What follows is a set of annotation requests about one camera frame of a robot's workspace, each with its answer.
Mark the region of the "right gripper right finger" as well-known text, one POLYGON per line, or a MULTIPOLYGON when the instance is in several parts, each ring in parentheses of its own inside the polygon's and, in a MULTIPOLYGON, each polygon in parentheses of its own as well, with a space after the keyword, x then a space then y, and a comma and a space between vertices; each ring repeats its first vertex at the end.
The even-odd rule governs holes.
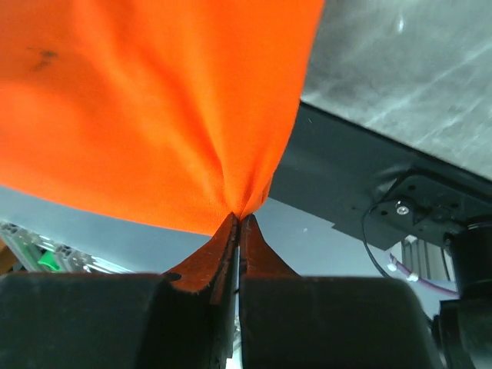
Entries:
POLYGON ((265 241, 254 215, 242 221, 238 246, 240 276, 298 275, 265 241))

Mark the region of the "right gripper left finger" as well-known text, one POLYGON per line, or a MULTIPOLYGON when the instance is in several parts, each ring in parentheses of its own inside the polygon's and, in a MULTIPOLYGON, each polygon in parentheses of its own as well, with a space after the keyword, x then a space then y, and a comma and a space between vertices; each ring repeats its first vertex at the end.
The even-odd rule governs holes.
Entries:
POLYGON ((209 293, 210 303, 220 304, 229 295, 226 289, 232 281, 238 231, 238 218, 228 215, 208 242, 163 276, 178 291, 209 293))

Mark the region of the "orange t shirt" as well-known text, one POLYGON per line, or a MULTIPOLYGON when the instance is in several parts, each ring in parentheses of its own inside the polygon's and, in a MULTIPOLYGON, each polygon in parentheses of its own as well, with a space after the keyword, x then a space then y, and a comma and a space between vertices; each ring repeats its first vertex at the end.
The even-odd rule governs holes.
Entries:
POLYGON ((213 234, 268 197, 322 1, 3 1, 1 183, 213 234))

